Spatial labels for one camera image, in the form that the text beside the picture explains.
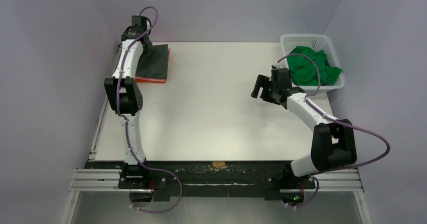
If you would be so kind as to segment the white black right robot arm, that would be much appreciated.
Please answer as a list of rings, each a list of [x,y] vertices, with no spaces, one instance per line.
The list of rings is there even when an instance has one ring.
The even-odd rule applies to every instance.
[[[357,160],[354,132],[347,119],[339,121],[309,99],[300,87],[294,87],[287,68],[272,68],[271,76],[258,75],[252,98],[281,105],[299,117],[312,131],[310,153],[293,160],[284,171],[283,182],[289,187],[301,183],[303,176],[331,171],[354,164]]]

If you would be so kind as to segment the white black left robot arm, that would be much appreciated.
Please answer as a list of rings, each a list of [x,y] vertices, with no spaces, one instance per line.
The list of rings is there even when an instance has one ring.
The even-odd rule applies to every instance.
[[[120,171],[120,189],[151,188],[149,170],[143,166],[146,159],[140,135],[140,111],[143,95],[136,83],[136,70],[144,52],[144,40],[151,31],[150,20],[141,15],[131,18],[131,25],[121,35],[117,67],[104,88],[111,109],[119,117],[124,138],[124,165]]]

